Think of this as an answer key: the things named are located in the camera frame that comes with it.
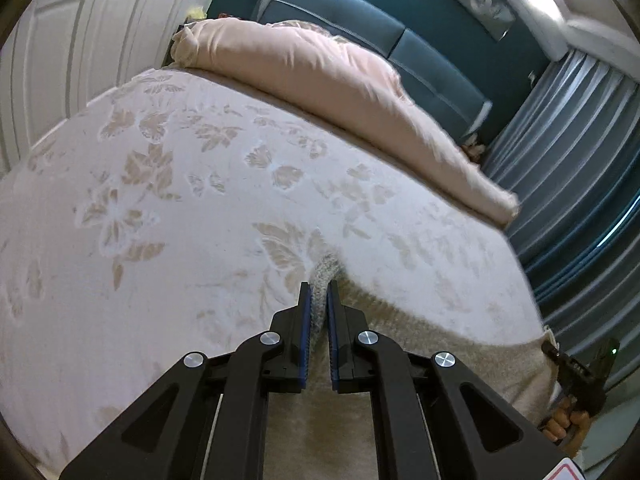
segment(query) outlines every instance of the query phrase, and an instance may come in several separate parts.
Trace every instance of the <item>gray upholstered headboard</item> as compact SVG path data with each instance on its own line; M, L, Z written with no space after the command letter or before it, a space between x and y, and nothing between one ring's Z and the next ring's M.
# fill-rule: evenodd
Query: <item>gray upholstered headboard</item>
M491 101L442 54L364 0L258 0L252 19L312 22L387 58L411 98L456 142L476 131L491 109Z

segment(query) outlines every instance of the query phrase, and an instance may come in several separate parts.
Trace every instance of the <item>curtain fold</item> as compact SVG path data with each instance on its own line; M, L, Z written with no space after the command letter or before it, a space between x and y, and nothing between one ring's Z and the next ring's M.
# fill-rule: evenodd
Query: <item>curtain fold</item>
M482 170L518 194L507 229L563 348L622 342L613 384L640 365L640 88L572 51L553 63Z

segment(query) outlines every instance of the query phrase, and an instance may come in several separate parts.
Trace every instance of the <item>white bed sheet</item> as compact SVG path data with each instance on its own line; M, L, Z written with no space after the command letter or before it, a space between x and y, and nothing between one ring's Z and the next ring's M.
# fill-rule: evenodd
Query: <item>white bed sheet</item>
M472 341L543 335L498 229L260 92L140 76L0 182L0 411L61 470L183 354L266 329L328 248Z

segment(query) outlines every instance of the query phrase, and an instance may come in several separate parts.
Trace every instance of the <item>yellow object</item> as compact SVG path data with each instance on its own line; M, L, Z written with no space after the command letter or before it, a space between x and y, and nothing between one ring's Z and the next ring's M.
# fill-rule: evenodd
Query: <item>yellow object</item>
M207 13L202 7L190 7L187 10L187 22L194 22L195 20L204 20L207 17Z

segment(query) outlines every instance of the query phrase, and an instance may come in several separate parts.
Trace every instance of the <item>triangular cutout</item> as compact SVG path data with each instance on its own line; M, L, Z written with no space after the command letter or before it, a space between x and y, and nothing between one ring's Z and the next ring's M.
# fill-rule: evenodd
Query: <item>triangular cutout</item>
M123 433L122 441L130 446L153 453L158 446L162 429L178 395L178 385L172 384Z
M482 446L488 452L499 451L522 438L519 428L496 410L471 384L462 384L460 393L469 408Z

